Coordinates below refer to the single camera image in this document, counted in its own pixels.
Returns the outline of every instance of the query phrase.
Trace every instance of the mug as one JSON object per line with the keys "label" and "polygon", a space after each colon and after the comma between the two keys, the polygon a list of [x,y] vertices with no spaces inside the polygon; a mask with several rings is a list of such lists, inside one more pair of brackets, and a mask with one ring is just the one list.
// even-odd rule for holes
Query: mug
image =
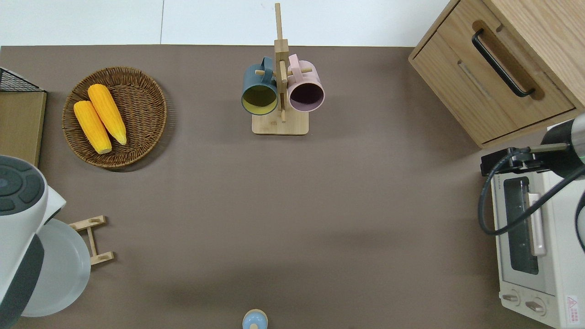
{"label": "mug", "polygon": [[[256,70],[264,71],[264,75],[256,74]],[[254,115],[265,115],[278,104],[276,78],[273,76],[272,59],[264,57],[261,64],[254,64],[244,73],[242,106]]]}
{"label": "mug", "polygon": [[[301,112],[311,112],[318,109],[325,99],[325,92],[315,66],[306,60],[298,60],[297,54],[288,57],[291,65],[288,67],[292,75],[288,77],[288,103],[292,108]],[[302,73],[304,68],[311,68],[311,72]]]}

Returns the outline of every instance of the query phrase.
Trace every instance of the wicker basket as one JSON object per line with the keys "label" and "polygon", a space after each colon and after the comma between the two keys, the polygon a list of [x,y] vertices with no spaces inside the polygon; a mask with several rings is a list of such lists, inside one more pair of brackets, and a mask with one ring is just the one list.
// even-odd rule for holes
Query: wicker basket
{"label": "wicker basket", "polygon": [[[103,84],[110,93],[126,126],[126,145],[114,138],[112,151],[97,154],[85,137],[73,112],[77,101],[90,100],[87,89]],[[69,147],[83,161],[103,168],[120,168],[146,156],[159,141],[167,121],[167,101],[151,77],[131,67],[107,67],[83,79],[71,91],[63,108],[63,133]]]}

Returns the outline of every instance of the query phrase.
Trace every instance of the white plate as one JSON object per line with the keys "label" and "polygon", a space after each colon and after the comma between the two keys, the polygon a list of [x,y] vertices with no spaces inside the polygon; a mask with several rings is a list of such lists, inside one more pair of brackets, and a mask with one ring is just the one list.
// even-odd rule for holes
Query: white plate
{"label": "white plate", "polygon": [[44,248],[39,280],[22,315],[42,317],[71,305],[90,279],[90,252],[79,233],[56,219],[38,233]]}

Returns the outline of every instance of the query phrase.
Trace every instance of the black cable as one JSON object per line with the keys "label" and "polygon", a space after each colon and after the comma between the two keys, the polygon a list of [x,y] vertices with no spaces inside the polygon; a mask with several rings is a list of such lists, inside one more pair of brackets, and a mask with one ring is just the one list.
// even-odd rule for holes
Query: black cable
{"label": "black cable", "polygon": [[583,244],[583,239],[581,239],[581,234],[579,234],[579,214],[581,210],[585,207],[585,192],[581,195],[581,199],[579,199],[579,203],[577,203],[577,211],[575,211],[575,232],[577,233],[577,240],[579,240],[579,244],[581,245],[581,249],[585,252],[585,244]]}
{"label": "black cable", "polygon": [[501,235],[501,234],[504,234],[504,233],[508,232],[509,230],[515,228],[520,223],[522,223],[524,220],[526,220],[530,215],[535,213],[536,210],[538,210],[538,208],[542,207],[542,205],[545,202],[547,202],[555,194],[557,194],[559,191],[561,191],[565,186],[567,186],[573,180],[577,179],[579,176],[585,174],[585,165],[578,167],[576,170],[574,170],[572,173],[570,173],[567,177],[565,177],[563,180],[561,180],[557,185],[553,186],[552,189],[550,189],[545,194],[543,194],[542,197],[540,197],[540,199],[538,199],[532,206],[530,206],[528,209],[526,209],[518,218],[516,218],[512,222],[509,222],[508,225],[506,225],[500,229],[497,229],[495,231],[490,230],[487,227],[486,221],[484,219],[484,204],[486,203],[487,192],[490,188],[491,179],[494,177],[495,173],[504,165],[504,163],[509,161],[512,157],[514,157],[520,153],[529,153],[529,152],[530,152],[530,148],[513,150],[512,152],[510,152],[509,154],[504,156],[498,163],[496,163],[495,166],[490,171],[490,174],[487,176],[486,183],[483,185],[483,188],[481,189],[479,203],[477,205],[477,217],[479,219],[479,226],[487,235]]}

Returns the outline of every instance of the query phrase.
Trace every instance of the oven door handle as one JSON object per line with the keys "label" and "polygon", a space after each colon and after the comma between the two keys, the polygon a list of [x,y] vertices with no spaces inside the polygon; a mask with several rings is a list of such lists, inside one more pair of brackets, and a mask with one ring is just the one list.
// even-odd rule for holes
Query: oven door handle
{"label": "oven door handle", "polygon": [[[531,207],[541,195],[538,193],[528,193],[528,204]],[[530,236],[530,252],[533,256],[546,255],[545,236],[542,229],[541,209],[534,212],[529,218],[528,232]]]}

